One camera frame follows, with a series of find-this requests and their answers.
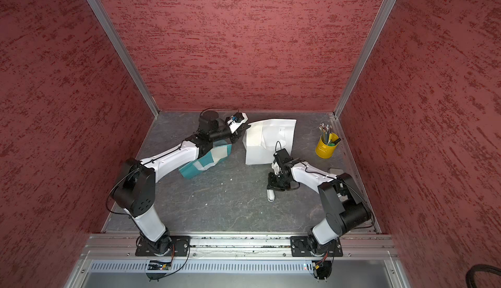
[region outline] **work surface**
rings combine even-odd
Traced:
[[[230,113],[219,112],[225,118]],[[271,118],[295,119],[291,156],[302,158],[328,171],[344,169],[342,154],[330,159],[315,153],[320,137],[318,125],[329,124],[329,116],[319,113],[247,113],[248,122]],[[178,145],[198,127],[199,113],[161,112],[139,154],[146,158]],[[241,138],[232,145],[231,155],[192,179],[178,170],[156,185],[155,209],[162,222],[174,232],[254,231],[305,232],[324,218],[318,193],[302,185],[298,190],[276,192],[274,202],[266,198],[270,164],[246,165]],[[106,231],[136,231],[131,219],[113,215]]]

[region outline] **aluminum frame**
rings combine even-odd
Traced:
[[[212,232],[183,233],[191,237],[190,260],[255,260],[255,261],[305,261],[320,257],[293,257],[291,236],[304,233]],[[136,257],[136,232],[108,232],[92,234],[65,288],[80,288],[94,260],[143,261]],[[405,274],[399,266],[399,256],[391,235],[348,233],[341,237],[343,256],[334,260],[384,260],[394,288],[404,285]]]
[[[357,62],[355,63],[353,71],[346,83],[346,87],[344,88],[343,93],[341,94],[341,97],[339,98],[339,101],[334,110],[334,116],[336,118],[339,118],[341,116],[341,112],[343,111],[348,98],[350,97],[350,94],[355,87],[355,84],[357,83],[360,73],[362,73],[365,63],[367,62],[367,59],[369,58],[372,49],[374,48],[374,45],[379,38],[379,34],[381,33],[381,30],[383,30],[386,20],[388,19],[388,16],[390,15],[390,12],[393,9],[396,1],[397,0],[383,0],[383,2],[381,3],[376,18],[372,23],[371,30],[367,35],[367,39],[364,43],[364,46],[362,47],[362,50],[360,51]]]
[[[118,56],[120,56],[120,58],[122,59],[123,64],[127,68],[130,76],[134,80],[137,88],[139,89],[139,92],[141,92],[141,95],[148,104],[148,107],[150,108],[151,112],[155,117],[157,117],[158,113],[160,112],[160,109],[155,103],[153,96],[148,90],[148,87],[144,83],[143,78],[139,73],[139,70],[135,66],[134,61],[132,60],[131,56],[129,55],[129,52],[127,51],[127,48],[122,42],[122,39],[120,39],[120,36],[115,30],[115,27],[113,26],[110,17],[106,13],[103,4],[101,3],[100,0],[87,0],[87,2],[89,3],[92,11],[96,15],[97,20],[103,27],[104,31],[108,35],[108,38],[110,39],[111,43],[115,47]]]

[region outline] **white arm segment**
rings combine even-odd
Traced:
[[[197,158],[198,148],[195,144],[191,141],[183,141],[181,143],[181,147],[175,146],[172,149],[160,154],[142,159],[141,164],[155,170],[155,182],[158,182],[163,176],[188,162],[196,160]],[[141,230],[141,232],[151,241],[159,240],[165,232],[165,225],[160,220],[154,205],[152,205],[144,214],[141,214],[138,217],[132,217],[132,219],[136,223],[139,230]]]
[[[334,178],[336,177],[333,174],[326,173],[324,171],[319,170],[316,167],[311,166],[310,163],[308,162],[297,163],[296,165],[292,166],[291,172],[292,172],[292,177],[294,178],[295,181],[310,187],[316,193],[318,193],[318,186],[320,184],[333,180],[332,178],[329,177],[334,177]]]
[[[237,130],[242,124],[245,124],[247,121],[248,121],[248,117],[247,117],[247,114],[245,113],[242,113],[242,116],[243,116],[243,120],[241,122],[234,122],[233,119],[229,119],[226,124],[228,125],[229,127],[229,130],[231,131],[231,133],[233,134],[235,132],[235,130]]]
[[[160,220],[155,205],[152,205],[144,214],[138,217],[131,216],[137,228],[151,241],[157,241],[165,233],[165,225]]]
[[[318,193],[319,185],[333,180],[329,177],[336,177],[334,174],[323,172],[322,170],[311,166],[308,162],[297,163],[291,168],[291,172],[295,181],[310,187],[316,193]],[[339,238],[339,235],[331,229],[329,223],[327,223],[327,219],[325,218],[318,225],[313,227],[312,232],[319,244],[326,244],[333,239]]]
[[[193,142],[183,141],[180,146],[141,160],[141,164],[155,170],[155,182],[176,168],[198,158],[198,148]]]

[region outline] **ventilation grille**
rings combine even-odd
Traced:
[[[94,260],[91,272],[144,273],[149,260]],[[169,271],[148,271],[170,273],[183,266],[184,261],[174,260]],[[181,272],[185,273],[303,273],[312,272],[311,260],[260,261],[260,260],[188,260]]]

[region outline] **yellow pencil cup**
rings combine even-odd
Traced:
[[[337,134],[332,134],[332,141],[335,141],[336,139],[339,139],[339,137],[337,136]],[[315,152],[322,159],[328,159],[329,157],[332,156],[332,154],[334,153],[334,150],[336,149],[336,147],[338,145],[339,145],[339,143],[337,143],[335,146],[326,145],[322,141],[322,138],[320,138],[318,140],[317,147],[315,148]]]

